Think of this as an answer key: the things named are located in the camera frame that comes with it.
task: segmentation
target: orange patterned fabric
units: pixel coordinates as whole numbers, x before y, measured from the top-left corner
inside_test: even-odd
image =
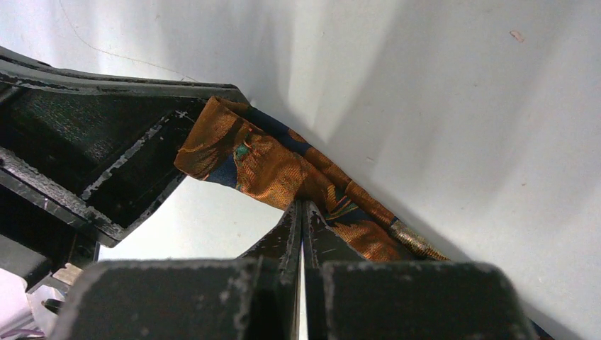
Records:
[[[299,134],[251,106],[211,98],[175,166],[279,209],[296,198],[312,200],[328,225],[372,261],[447,259]]]

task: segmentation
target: white background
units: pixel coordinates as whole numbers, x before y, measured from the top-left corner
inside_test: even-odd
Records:
[[[600,33],[595,0],[0,2],[55,67],[236,84],[558,339],[601,339]],[[280,214],[187,179],[103,254],[234,257]]]

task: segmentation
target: black plastic part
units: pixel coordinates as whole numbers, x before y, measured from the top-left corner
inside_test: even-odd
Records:
[[[0,235],[0,268],[25,279],[28,288],[50,272],[50,260]]]
[[[108,247],[183,180],[173,166],[206,101],[233,85],[55,69],[0,47],[0,184]]]
[[[260,266],[255,259],[97,263],[70,290],[50,338],[258,339],[250,323]]]
[[[49,311],[58,314],[64,302],[55,299],[46,299],[42,301],[42,305]]]
[[[481,263],[325,263],[328,339],[534,339],[509,280]]]
[[[264,259],[253,298],[251,325],[252,329],[262,329],[265,339],[297,337],[301,207],[300,201],[292,202],[278,224],[240,256]]]
[[[296,339],[303,235],[309,339],[534,339],[495,267],[365,261],[316,211],[294,202],[241,259],[96,264],[50,338]]]

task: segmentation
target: small stain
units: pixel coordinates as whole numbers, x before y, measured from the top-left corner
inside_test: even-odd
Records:
[[[509,32],[509,34],[515,38],[515,40],[517,40],[519,43],[523,43],[524,42],[524,37],[522,36],[522,34],[516,30],[512,30],[511,32]]]
[[[219,300],[221,300],[222,304],[226,303],[229,298],[230,298],[230,292],[228,292],[227,290],[224,290],[223,292],[219,293]]]

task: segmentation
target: white surface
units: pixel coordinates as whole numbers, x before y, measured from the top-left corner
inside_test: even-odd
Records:
[[[35,323],[31,314],[24,279],[0,268],[0,334],[13,329],[33,329]],[[3,340],[14,340],[19,335],[5,336]]]
[[[2,1],[0,44],[56,67],[234,83],[453,259],[501,267],[552,335],[599,339],[601,2],[62,4]],[[132,235],[164,223],[169,248],[113,254],[234,256],[277,220],[214,189],[186,181]]]

